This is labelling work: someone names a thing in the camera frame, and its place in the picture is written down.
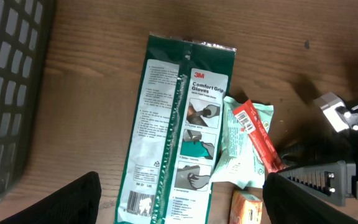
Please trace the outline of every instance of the bolt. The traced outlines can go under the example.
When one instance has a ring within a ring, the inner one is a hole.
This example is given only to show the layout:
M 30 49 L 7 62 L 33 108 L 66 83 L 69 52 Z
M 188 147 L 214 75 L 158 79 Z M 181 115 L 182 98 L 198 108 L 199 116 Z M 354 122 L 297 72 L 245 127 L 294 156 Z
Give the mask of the bolt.
M 352 113 L 350 113 L 349 111 L 346 111 L 346 112 L 343 114 L 343 116 L 344 116 L 345 118 L 350 118 L 350 117 L 352 116 Z
M 353 125 L 352 129 L 355 130 L 355 131 L 358 131 L 358 124 Z

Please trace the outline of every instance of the dark spot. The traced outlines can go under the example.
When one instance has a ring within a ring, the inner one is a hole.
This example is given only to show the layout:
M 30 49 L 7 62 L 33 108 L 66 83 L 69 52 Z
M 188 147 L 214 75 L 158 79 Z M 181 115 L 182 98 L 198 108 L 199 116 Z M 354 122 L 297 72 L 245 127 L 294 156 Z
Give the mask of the dark spot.
M 309 50 L 309 48 L 310 48 L 309 40 L 306 40 L 306 41 L 305 41 L 305 48 Z

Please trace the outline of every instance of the barcode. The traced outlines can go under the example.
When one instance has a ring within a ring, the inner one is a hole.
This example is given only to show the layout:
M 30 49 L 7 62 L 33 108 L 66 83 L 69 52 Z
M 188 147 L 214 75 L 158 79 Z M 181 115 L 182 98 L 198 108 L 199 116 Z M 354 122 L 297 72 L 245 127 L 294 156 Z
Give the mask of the barcode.
M 152 214 L 153 204 L 154 195 L 130 191 L 127 204 L 127 212 L 134 215 L 150 217 Z
M 245 127 L 247 133 L 251 133 L 255 131 L 255 126 L 252 124 L 252 121 L 249 119 L 248 114 L 245 111 L 241 111 L 236 114 L 237 120 L 241 123 L 243 127 Z

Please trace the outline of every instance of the brown wooden surface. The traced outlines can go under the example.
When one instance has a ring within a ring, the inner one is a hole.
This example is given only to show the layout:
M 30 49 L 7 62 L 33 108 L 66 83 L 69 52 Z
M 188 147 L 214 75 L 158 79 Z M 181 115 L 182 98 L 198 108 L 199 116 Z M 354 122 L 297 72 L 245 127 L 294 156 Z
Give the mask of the brown wooden surface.
M 150 31 L 236 47 L 231 92 L 275 106 L 275 144 L 320 115 L 303 102 L 312 84 L 358 97 L 356 0 L 57 0 L 30 162 L 0 220 L 95 170 L 98 223 L 113 222 Z M 227 223 L 232 190 L 215 185 L 210 223 Z M 358 202 L 347 202 L 341 210 L 358 219 Z

